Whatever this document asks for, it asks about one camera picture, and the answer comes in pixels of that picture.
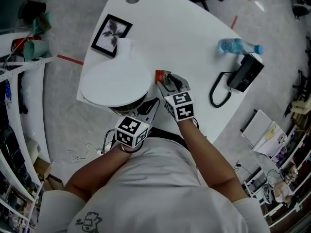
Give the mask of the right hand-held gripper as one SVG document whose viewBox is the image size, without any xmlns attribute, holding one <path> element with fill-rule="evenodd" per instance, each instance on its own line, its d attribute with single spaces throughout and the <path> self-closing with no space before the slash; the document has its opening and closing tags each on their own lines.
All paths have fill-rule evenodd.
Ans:
<svg viewBox="0 0 311 233">
<path fill-rule="evenodd" d="M 188 81 L 172 73 L 168 75 L 168 78 L 174 84 L 177 91 L 184 92 L 172 95 L 174 90 L 169 90 L 163 83 L 157 81 L 157 86 L 164 98 L 167 111 L 173 116 L 176 122 L 193 118 L 195 100 Z"/>
</svg>

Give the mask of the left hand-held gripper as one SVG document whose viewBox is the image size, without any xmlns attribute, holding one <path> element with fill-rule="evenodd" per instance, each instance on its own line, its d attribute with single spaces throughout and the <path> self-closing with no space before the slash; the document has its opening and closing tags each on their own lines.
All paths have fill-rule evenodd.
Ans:
<svg viewBox="0 0 311 233">
<path fill-rule="evenodd" d="M 160 105 L 157 97 L 147 98 L 136 110 L 121 116 L 115 126 L 115 139 L 127 147 L 140 147 L 149 132 Z"/>
</svg>

